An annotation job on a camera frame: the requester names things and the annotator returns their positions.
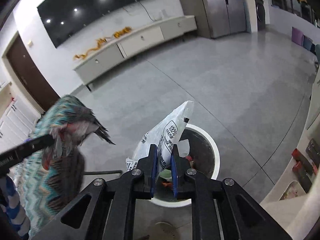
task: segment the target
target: garbage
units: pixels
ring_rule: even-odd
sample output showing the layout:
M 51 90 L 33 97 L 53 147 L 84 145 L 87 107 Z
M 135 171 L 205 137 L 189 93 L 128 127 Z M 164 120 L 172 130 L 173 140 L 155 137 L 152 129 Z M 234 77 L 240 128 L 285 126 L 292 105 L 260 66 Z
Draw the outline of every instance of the garbage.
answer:
M 188 139 L 185 139 L 183 141 L 178 141 L 177 147 L 178 147 L 180 157 L 184 158 L 189 155 L 190 144 Z
M 158 149 L 157 176 L 166 169 L 170 165 L 173 145 L 180 140 L 192 115 L 193 107 L 193 101 L 184 102 L 147 132 L 138 143 L 132 158 L 126 159 L 127 171 L 135 169 L 138 160 L 148 156 L 151 144 L 156 144 Z

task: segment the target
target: cabinet drawer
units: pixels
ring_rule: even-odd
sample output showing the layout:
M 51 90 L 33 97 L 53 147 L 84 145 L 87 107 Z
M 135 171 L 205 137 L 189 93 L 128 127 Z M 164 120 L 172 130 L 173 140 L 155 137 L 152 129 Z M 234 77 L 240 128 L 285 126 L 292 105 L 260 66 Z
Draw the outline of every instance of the cabinet drawer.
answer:
M 183 28 L 181 27 L 182 21 L 183 19 L 178 18 L 160 24 L 163 38 L 166 41 L 183 35 Z
M 130 57 L 163 40 L 164 38 L 160 27 L 154 27 L 146 31 L 139 32 L 136 35 L 121 41 L 120 45 L 122 46 L 126 56 Z
M 104 49 L 88 62 L 76 69 L 84 84 L 88 84 L 108 69 L 124 60 L 117 45 Z
M 191 32 L 197 29 L 196 20 L 194 17 L 188 17 L 186 16 L 181 22 L 180 22 L 181 29 L 184 33 Z

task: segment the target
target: black tv screen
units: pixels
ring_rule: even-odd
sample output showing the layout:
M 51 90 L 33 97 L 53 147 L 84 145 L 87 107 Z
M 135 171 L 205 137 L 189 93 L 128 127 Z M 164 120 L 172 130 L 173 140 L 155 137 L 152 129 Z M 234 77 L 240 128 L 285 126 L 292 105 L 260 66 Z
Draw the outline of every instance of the black tv screen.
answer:
M 57 48 L 94 20 L 137 1 L 140 0 L 45 0 L 38 12 Z

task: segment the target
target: washing machine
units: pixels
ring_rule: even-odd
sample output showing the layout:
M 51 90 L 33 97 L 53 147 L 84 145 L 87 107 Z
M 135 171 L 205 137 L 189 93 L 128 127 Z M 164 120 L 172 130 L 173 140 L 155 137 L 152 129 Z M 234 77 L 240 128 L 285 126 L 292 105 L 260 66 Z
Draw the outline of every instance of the washing machine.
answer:
M 255 0 L 255 2 L 256 2 L 258 31 L 261 31 L 266 28 L 266 11 L 264 10 L 263 0 Z

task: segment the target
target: gray tiled floor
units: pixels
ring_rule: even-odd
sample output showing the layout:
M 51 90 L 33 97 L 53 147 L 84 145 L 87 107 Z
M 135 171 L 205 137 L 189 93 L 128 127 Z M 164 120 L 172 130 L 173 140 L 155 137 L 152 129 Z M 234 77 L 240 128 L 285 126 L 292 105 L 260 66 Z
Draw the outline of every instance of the gray tiled floor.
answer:
M 182 102 L 193 100 L 190 123 L 207 131 L 220 152 L 218 179 L 236 178 L 261 201 L 300 138 L 313 57 L 272 32 L 218 40 L 189 37 L 153 48 L 98 78 L 92 93 L 84 88 L 76 95 L 116 143 L 90 136 L 81 147 L 86 169 L 125 170 L 125 158 L 142 135 Z M 138 202 L 135 236 L 160 220 L 189 232 L 190 207 L 167 209 Z

